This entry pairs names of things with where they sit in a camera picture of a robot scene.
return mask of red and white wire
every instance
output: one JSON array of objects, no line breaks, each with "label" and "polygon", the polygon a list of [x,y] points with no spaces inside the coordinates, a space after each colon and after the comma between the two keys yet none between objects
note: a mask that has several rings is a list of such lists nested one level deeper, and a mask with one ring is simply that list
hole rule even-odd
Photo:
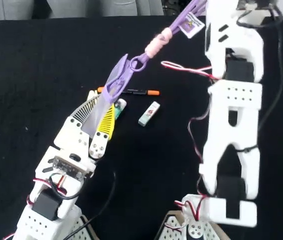
[{"label": "red and white wire", "polygon": [[[50,183],[44,179],[40,179],[40,178],[34,178],[33,179],[34,182],[41,182],[43,183],[44,185],[46,185],[47,187],[51,188],[52,186],[50,185]],[[60,193],[60,194],[64,194],[66,195],[66,192],[60,188],[57,188],[57,191]]]},{"label": "red and white wire", "polygon": [[200,199],[196,209],[194,208],[193,203],[191,201],[188,201],[188,200],[186,200],[185,202],[174,201],[174,203],[180,208],[185,207],[185,205],[188,204],[193,218],[195,219],[195,221],[199,221],[201,205],[202,205],[203,200],[206,199],[206,198],[208,198],[208,196],[202,194],[201,199]]},{"label": "red and white wire", "polygon": [[28,195],[27,198],[26,198],[26,203],[27,205],[34,205],[34,203],[30,200],[30,196]]},{"label": "red and white wire", "polygon": [[165,227],[174,231],[178,231],[180,233],[182,233],[182,231],[180,229],[183,229],[184,227],[186,227],[188,225],[189,221],[185,221],[181,226],[171,226],[168,223],[164,223]]},{"label": "red and white wire", "polygon": [[[207,118],[207,116],[208,116],[208,114],[209,114],[209,112],[210,112],[210,109],[211,109],[211,101],[212,101],[212,98],[209,97],[208,106],[207,106],[207,108],[206,108],[206,111],[203,113],[203,115],[201,115],[201,116],[196,116],[196,117],[192,117],[192,118],[189,120],[188,125],[187,125],[187,130],[188,130],[189,135],[190,135],[190,137],[191,137],[192,144],[193,144],[193,148],[194,148],[194,150],[195,150],[196,155],[197,155],[198,158],[199,158],[199,163],[200,163],[200,164],[203,163],[203,155],[202,155],[201,151],[198,149],[198,146],[197,146],[196,141],[195,141],[195,137],[194,137],[194,135],[193,135],[193,133],[192,133],[191,125],[192,125],[192,123],[193,123],[194,121],[201,121],[201,120],[204,120],[205,118]],[[204,195],[204,194],[201,193],[200,190],[199,190],[199,184],[200,184],[202,178],[203,178],[203,176],[200,175],[199,178],[198,178],[198,180],[197,180],[197,185],[196,185],[196,186],[197,186],[197,192],[198,192],[199,195]]]},{"label": "red and white wire", "polygon": [[15,233],[13,232],[13,233],[11,233],[11,234],[5,236],[2,240],[8,240],[8,239],[10,239],[11,237],[13,237],[14,235],[15,235]]},{"label": "red and white wire", "polygon": [[217,77],[214,77],[212,74],[205,72],[206,70],[212,69],[211,66],[206,66],[206,67],[194,69],[194,68],[184,67],[180,64],[177,64],[177,63],[174,63],[174,62],[171,62],[171,61],[162,61],[160,64],[163,65],[165,68],[173,69],[173,70],[176,70],[176,71],[198,74],[198,75],[205,76],[205,77],[208,77],[208,78],[213,79],[213,80],[219,79]]}]

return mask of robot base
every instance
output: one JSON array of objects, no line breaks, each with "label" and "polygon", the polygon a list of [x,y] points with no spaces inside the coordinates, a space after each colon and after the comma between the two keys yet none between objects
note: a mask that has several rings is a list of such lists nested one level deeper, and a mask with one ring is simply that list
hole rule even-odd
[{"label": "robot base", "polygon": [[154,240],[230,240],[226,233],[215,223],[190,221],[180,229],[170,229],[185,225],[182,211],[169,211],[165,216]]}]

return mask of perforated white plate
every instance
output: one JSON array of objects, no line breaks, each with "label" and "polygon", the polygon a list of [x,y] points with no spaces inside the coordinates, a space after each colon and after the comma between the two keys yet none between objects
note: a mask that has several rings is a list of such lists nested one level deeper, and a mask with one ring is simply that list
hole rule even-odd
[{"label": "perforated white plate", "polygon": [[[72,231],[75,231],[78,229],[80,226],[84,224],[83,220],[81,218],[78,219],[78,221],[75,222],[75,225],[72,228]],[[87,231],[87,228],[83,228],[80,232],[76,233],[71,240],[93,240]]]},{"label": "perforated white plate", "polygon": [[[175,216],[169,216],[166,223],[172,227],[180,227]],[[209,222],[191,221],[187,227],[173,230],[163,227],[158,240],[220,240],[214,228]]]},{"label": "perforated white plate", "polygon": [[[172,227],[180,227],[181,225],[177,221],[177,218],[175,216],[170,216],[166,223]],[[158,240],[183,240],[182,238],[182,231],[181,230],[173,230],[166,226],[164,226],[160,237]]]}]

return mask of black cable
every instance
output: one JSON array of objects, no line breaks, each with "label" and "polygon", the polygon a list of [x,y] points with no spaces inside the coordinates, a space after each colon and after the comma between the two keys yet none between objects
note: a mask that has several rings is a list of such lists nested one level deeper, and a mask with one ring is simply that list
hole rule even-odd
[{"label": "black cable", "polygon": [[176,14],[180,13],[177,9],[172,8],[172,7],[168,7],[168,6],[163,6],[162,9],[163,10],[173,10]]},{"label": "black cable", "polygon": [[[254,29],[260,29],[260,28],[271,28],[271,27],[276,27],[277,29],[277,34],[278,34],[278,47],[277,47],[277,57],[278,57],[278,67],[279,67],[279,78],[280,78],[280,83],[279,83],[279,88],[278,88],[278,92],[272,102],[272,104],[269,106],[269,108],[267,109],[266,113],[264,114],[264,116],[262,117],[262,119],[259,122],[259,126],[258,126],[258,132],[263,128],[263,126],[265,125],[265,122],[267,121],[268,117],[271,115],[271,113],[273,112],[273,110],[275,109],[277,103],[279,102],[282,92],[283,92],[283,56],[282,56],[282,44],[283,44],[283,33],[282,33],[282,29],[280,24],[283,21],[283,14],[280,11],[280,9],[275,5],[275,6],[271,6],[269,9],[270,12],[270,17],[272,19],[272,23],[273,24],[264,24],[264,25],[258,25],[258,27],[256,27],[256,25],[251,25],[247,27],[246,23],[243,25],[242,22],[239,23],[239,21],[237,20],[237,24],[241,27],[244,28],[254,28]],[[275,17],[275,13],[274,10],[277,12],[278,14],[278,19],[276,20]],[[250,146],[250,147],[246,147],[244,149],[241,150],[237,150],[237,152],[239,153],[249,153],[251,150],[258,148],[258,145],[255,146]]]},{"label": "black cable", "polygon": [[116,173],[113,172],[113,182],[112,182],[112,187],[110,190],[110,193],[108,195],[107,201],[105,202],[105,204],[103,205],[103,207],[100,209],[99,213],[96,214],[95,216],[93,216],[89,221],[85,222],[82,226],[80,226],[79,228],[77,228],[75,231],[71,232],[68,236],[66,236],[63,240],[68,240],[70,239],[72,236],[74,236],[75,234],[79,233],[82,229],[86,228],[95,218],[97,218],[98,216],[100,216],[104,210],[108,207],[111,199],[113,198],[114,192],[115,192],[115,188],[116,188]]},{"label": "black cable", "polygon": [[[272,10],[270,10],[270,15],[273,21],[276,20],[275,14]],[[277,57],[278,57],[278,67],[279,67],[279,88],[278,88],[278,92],[272,102],[272,104],[269,106],[268,110],[266,111],[266,113],[264,114],[264,116],[262,117],[262,119],[259,122],[259,127],[258,127],[258,131],[260,131],[262,129],[262,127],[264,126],[266,120],[268,119],[268,117],[270,116],[270,114],[272,113],[272,111],[274,110],[274,108],[276,107],[277,103],[279,102],[281,95],[283,93],[283,53],[282,53],[282,45],[283,45],[283,33],[282,33],[282,29],[281,26],[276,25],[276,29],[277,29],[277,34],[278,34],[278,47],[277,47]]]},{"label": "black cable", "polygon": [[83,187],[81,187],[81,189],[77,193],[75,193],[74,195],[72,195],[72,196],[65,196],[65,195],[63,195],[63,194],[58,192],[57,184],[55,184],[53,182],[52,176],[54,176],[56,174],[59,174],[59,173],[54,173],[54,174],[50,175],[49,178],[48,178],[48,182],[49,182],[49,184],[51,186],[51,190],[53,191],[53,193],[56,194],[59,198],[61,198],[63,200],[71,200],[71,199],[77,198],[80,195],[81,190],[83,189]]},{"label": "black cable", "polygon": [[256,24],[241,22],[240,20],[242,18],[244,18],[245,16],[249,15],[252,12],[252,10],[247,10],[242,15],[239,16],[239,18],[236,21],[236,24],[240,27],[244,27],[244,28],[247,28],[247,29],[266,29],[266,28],[273,28],[273,27],[279,26],[283,22],[282,11],[278,8],[277,5],[272,5],[272,4],[269,5],[268,10],[270,12],[270,15],[274,15],[274,10],[275,10],[276,13],[278,14],[278,19],[275,19],[272,22],[262,24],[262,25],[256,25]]}]

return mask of wire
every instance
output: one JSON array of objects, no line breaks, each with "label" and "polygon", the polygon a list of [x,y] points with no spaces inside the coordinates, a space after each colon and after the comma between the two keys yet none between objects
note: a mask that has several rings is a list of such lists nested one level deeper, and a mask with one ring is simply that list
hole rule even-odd
[{"label": "wire", "polygon": [[[276,19],[274,10],[278,14],[278,19]],[[283,33],[281,29],[281,23],[283,22],[283,13],[281,10],[278,8],[277,5],[269,5],[268,11],[270,13],[270,17],[272,19],[272,24],[264,24],[264,25],[252,25],[252,24],[247,24],[247,23],[242,23],[239,20],[243,18],[244,16],[248,15],[250,12],[244,12],[237,20],[237,25],[244,27],[244,28],[250,28],[250,29],[261,29],[261,28],[272,28],[276,27],[277,29],[277,34],[278,34],[278,47],[277,47],[277,57],[278,57],[278,67],[279,67],[279,87],[278,87],[278,92],[272,102],[272,104],[269,106],[267,109],[266,113],[264,116],[261,118],[258,126],[258,132],[263,128],[265,125],[268,117],[271,115],[273,110],[275,109],[277,103],[279,102],[281,95],[283,93],[283,54],[282,54],[282,44],[283,44]],[[249,153],[251,150],[258,148],[258,145],[254,146],[249,146],[244,149],[237,150],[239,153]]]},{"label": "wire", "polygon": [[[269,10],[270,11],[270,15],[273,21],[276,21],[276,17],[274,14],[273,10]],[[262,127],[264,126],[266,120],[268,119],[268,117],[271,115],[271,113],[273,112],[273,110],[275,109],[277,103],[279,102],[281,95],[283,93],[283,54],[282,54],[282,45],[283,45],[283,33],[282,33],[282,29],[280,25],[276,25],[276,29],[277,29],[277,34],[278,34],[278,46],[277,46],[277,57],[278,57],[278,67],[279,67],[279,88],[278,88],[278,92],[272,102],[272,104],[269,106],[268,110],[266,111],[266,113],[263,115],[262,119],[259,122],[259,127],[258,127],[258,131],[262,129]]]},{"label": "wire", "polygon": [[180,201],[174,201],[174,203],[177,204],[179,207],[184,207],[186,204],[188,204],[189,208],[191,210],[193,218],[195,219],[195,221],[199,221],[201,205],[202,205],[203,200],[206,199],[206,198],[208,198],[207,195],[202,195],[201,196],[201,199],[200,199],[196,209],[194,208],[193,203],[191,201],[188,201],[188,200],[186,200],[184,203],[180,202]]},{"label": "wire", "polygon": [[85,222],[82,226],[80,226],[79,228],[77,228],[75,231],[73,231],[72,233],[70,233],[68,236],[66,236],[63,240],[68,240],[70,239],[72,236],[74,236],[75,234],[77,234],[78,232],[80,232],[82,229],[84,229],[86,226],[88,226],[95,218],[97,218],[98,216],[100,216],[104,210],[107,208],[107,206],[109,205],[111,199],[113,198],[114,192],[115,192],[115,188],[116,188],[116,173],[113,172],[113,182],[112,182],[112,187],[109,193],[109,196],[107,198],[107,201],[105,202],[104,206],[100,209],[99,213],[96,214],[95,216],[93,216],[89,221]]},{"label": "wire", "polygon": [[[191,140],[192,140],[192,144],[193,144],[193,148],[195,150],[195,153],[197,154],[198,158],[199,158],[199,163],[202,164],[203,163],[203,155],[201,153],[201,151],[198,149],[198,146],[196,144],[196,141],[195,141],[195,138],[194,138],[194,135],[192,133],[192,129],[191,129],[191,124],[194,122],[194,121],[201,121],[203,119],[205,119],[209,112],[210,112],[210,108],[211,108],[211,101],[212,101],[212,97],[209,96],[209,102],[208,102],[208,106],[207,106],[207,109],[206,111],[204,112],[203,115],[201,116],[197,116],[197,117],[192,117],[189,122],[188,122],[188,125],[187,125],[187,130],[189,132],[189,135],[191,137]],[[204,195],[200,190],[199,190],[199,185],[200,185],[200,182],[202,180],[203,176],[200,174],[198,180],[197,180],[197,183],[196,183],[196,188],[197,188],[197,193],[199,195]]]},{"label": "wire", "polygon": [[178,231],[180,233],[182,233],[182,231],[180,229],[185,228],[188,224],[189,224],[189,221],[187,221],[187,220],[181,226],[171,226],[171,225],[169,225],[166,222],[164,223],[166,228],[169,228],[169,229],[171,229],[173,231]]},{"label": "wire", "polygon": [[274,10],[276,11],[276,13],[278,14],[278,19],[270,22],[270,23],[266,23],[266,24],[262,24],[262,25],[256,25],[256,24],[250,24],[250,23],[245,23],[245,22],[241,22],[241,19],[246,17],[247,15],[249,15],[252,10],[247,10],[245,11],[242,15],[239,16],[239,18],[236,21],[236,24],[240,27],[244,27],[247,29],[265,29],[265,28],[272,28],[272,27],[277,27],[279,26],[282,22],[283,22],[283,13],[282,11],[278,8],[277,5],[273,5],[273,4],[269,4],[269,8],[268,10],[271,12],[270,14],[274,14]]},{"label": "wire", "polygon": [[77,198],[77,197],[80,195],[81,190],[83,189],[83,187],[81,187],[81,189],[80,189],[77,193],[75,193],[74,195],[72,195],[72,196],[65,196],[64,193],[61,193],[61,192],[60,192],[60,190],[59,190],[57,184],[55,184],[55,183],[53,182],[52,176],[57,175],[57,174],[60,174],[60,173],[53,173],[53,174],[50,175],[49,178],[48,178],[48,182],[49,182],[49,184],[50,184],[50,186],[51,186],[51,190],[53,191],[53,193],[54,193],[55,195],[57,195],[59,198],[63,199],[63,200],[72,200],[72,199],[74,199],[74,198]]},{"label": "wire", "polygon": [[[46,181],[46,180],[44,180],[44,179],[41,179],[41,178],[34,178],[33,181],[34,181],[34,182],[41,182],[41,183],[45,184],[47,187],[52,188],[52,185],[51,185],[48,181]],[[63,189],[58,188],[57,191],[58,191],[60,194],[66,195],[66,191],[63,190]]]},{"label": "wire", "polygon": [[30,196],[29,195],[26,198],[26,203],[27,203],[27,205],[30,205],[30,206],[34,205],[34,203],[30,200]]},{"label": "wire", "polygon": [[2,240],[8,240],[8,239],[10,239],[11,237],[13,237],[14,235],[15,235],[15,232],[13,232],[13,233],[11,233],[11,234],[5,236]]},{"label": "wire", "polygon": [[171,61],[162,61],[160,64],[163,65],[166,68],[173,69],[173,70],[176,70],[176,71],[189,72],[189,73],[198,74],[198,75],[201,75],[201,76],[204,76],[204,77],[208,77],[208,78],[213,79],[213,80],[219,80],[219,78],[214,77],[212,74],[205,72],[205,70],[212,69],[211,66],[207,66],[207,67],[203,67],[203,68],[199,68],[199,69],[193,69],[193,68],[183,67],[182,65],[171,62]]},{"label": "wire", "polygon": [[167,10],[172,10],[172,11],[174,11],[175,14],[180,13],[177,9],[172,8],[172,7],[168,7],[168,6],[163,6],[162,9],[164,10],[166,16],[169,16],[168,15],[169,12]]}]

